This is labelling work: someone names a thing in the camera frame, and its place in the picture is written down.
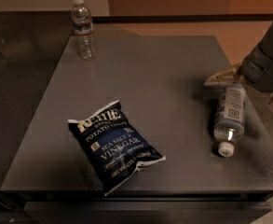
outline dark blue chip bag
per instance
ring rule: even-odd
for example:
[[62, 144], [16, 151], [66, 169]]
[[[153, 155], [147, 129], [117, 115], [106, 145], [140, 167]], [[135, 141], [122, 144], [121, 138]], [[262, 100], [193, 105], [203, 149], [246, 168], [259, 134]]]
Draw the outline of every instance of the dark blue chip bag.
[[135, 172], [166, 159], [129, 124], [119, 101], [99, 109], [88, 119], [68, 121], [103, 183], [105, 196]]

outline table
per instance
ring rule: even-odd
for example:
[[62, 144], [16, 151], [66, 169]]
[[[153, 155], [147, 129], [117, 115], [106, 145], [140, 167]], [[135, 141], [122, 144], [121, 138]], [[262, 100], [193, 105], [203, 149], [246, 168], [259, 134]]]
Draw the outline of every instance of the table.
[[[258, 216], [269, 211], [267, 203], [247, 202], [273, 194], [273, 145], [250, 101], [246, 133], [234, 157], [224, 159], [216, 153], [212, 124], [219, 89], [206, 88], [203, 81], [228, 61], [215, 37], [98, 37], [98, 51], [97, 60], [81, 61], [75, 38], [70, 38], [7, 173], [3, 192], [26, 195], [30, 201], [26, 210], [35, 217], [48, 200], [95, 200], [104, 206], [89, 209], [87, 205], [89, 212], [119, 211], [123, 206], [130, 212], [136, 201], [150, 201], [158, 212], [164, 209], [156, 202], [164, 206], [168, 201], [173, 202], [169, 210], [184, 210], [177, 207], [184, 204], [192, 214], [209, 210], [206, 201], [228, 201], [224, 206], [232, 216], [239, 216], [240, 209], [258, 210]], [[115, 99], [120, 99], [131, 124], [167, 160], [137, 173], [102, 199], [102, 185], [68, 130], [67, 119], [85, 119]], [[150, 204], [144, 203], [138, 203], [143, 206], [138, 211], [149, 209]], [[86, 210], [85, 205], [76, 207]], [[59, 205], [46, 208], [59, 210], [56, 215], [63, 210]], [[220, 203], [213, 203], [213, 208], [219, 213], [224, 209]], [[216, 214], [214, 223], [218, 217], [222, 215]]]

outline white bottle cap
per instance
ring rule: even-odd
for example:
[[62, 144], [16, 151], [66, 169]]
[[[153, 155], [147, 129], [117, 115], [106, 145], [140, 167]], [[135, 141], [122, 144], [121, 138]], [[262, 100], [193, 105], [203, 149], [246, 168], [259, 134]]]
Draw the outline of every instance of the white bottle cap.
[[219, 144], [219, 153], [223, 157], [231, 157], [233, 155], [235, 147], [228, 142], [221, 142]]
[[73, 0], [75, 5], [84, 4], [84, 0]]

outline clear plastic bottle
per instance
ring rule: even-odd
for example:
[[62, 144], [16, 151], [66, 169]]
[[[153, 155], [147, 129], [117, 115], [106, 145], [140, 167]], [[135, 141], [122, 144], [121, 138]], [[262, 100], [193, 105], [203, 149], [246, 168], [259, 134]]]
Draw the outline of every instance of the clear plastic bottle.
[[93, 33], [91, 13], [83, 0], [74, 0], [71, 19], [77, 37], [79, 55], [83, 60], [97, 57], [97, 46]]
[[231, 157], [234, 145], [245, 131], [246, 91], [240, 85], [221, 90], [214, 122], [213, 134], [219, 142], [219, 154]]

